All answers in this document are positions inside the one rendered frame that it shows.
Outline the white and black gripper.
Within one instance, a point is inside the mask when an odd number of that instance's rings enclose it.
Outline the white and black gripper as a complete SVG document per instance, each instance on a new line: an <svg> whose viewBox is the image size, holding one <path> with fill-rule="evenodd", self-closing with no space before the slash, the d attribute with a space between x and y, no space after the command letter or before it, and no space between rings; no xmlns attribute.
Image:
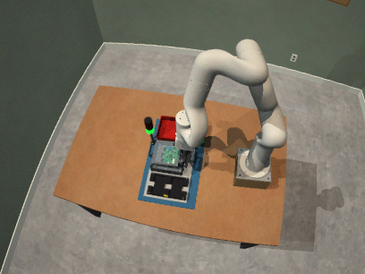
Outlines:
<svg viewBox="0 0 365 274"><path fill-rule="evenodd" d="M175 137L175 142L174 142L174 146L180 150L183 154L184 150L187 150L187 154L189 155L189 152L191 153L191 151L194 151L195 149L191 148L188 146L188 144L186 142L181 142L177 139L177 136Z"/></svg>

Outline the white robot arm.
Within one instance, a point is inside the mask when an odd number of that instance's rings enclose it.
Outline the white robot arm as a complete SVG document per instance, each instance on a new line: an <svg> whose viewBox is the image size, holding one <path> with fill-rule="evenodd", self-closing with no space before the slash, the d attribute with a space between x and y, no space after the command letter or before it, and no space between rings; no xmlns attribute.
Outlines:
<svg viewBox="0 0 365 274"><path fill-rule="evenodd" d="M208 132L204 104L217 75L249 86L258 109L261 132L256 134L250 150L242 154L239 164L246 176L261 178L270 168L268 159L273 149L285 145L287 131L259 44L244 39L237 44L235 52L237 57L221 49L210 49L196 57L183 97L185 110L175 117L175 135L193 149L204 141Z"/></svg>

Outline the red open-top bin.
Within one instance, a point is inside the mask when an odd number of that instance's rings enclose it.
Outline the red open-top bin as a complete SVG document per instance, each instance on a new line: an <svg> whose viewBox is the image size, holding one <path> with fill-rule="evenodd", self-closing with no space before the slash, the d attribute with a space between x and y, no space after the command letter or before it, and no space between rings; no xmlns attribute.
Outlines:
<svg viewBox="0 0 365 274"><path fill-rule="evenodd" d="M161 116L157 128L156 138L160 141L175 141L176 122L175 117Z"/></svg>

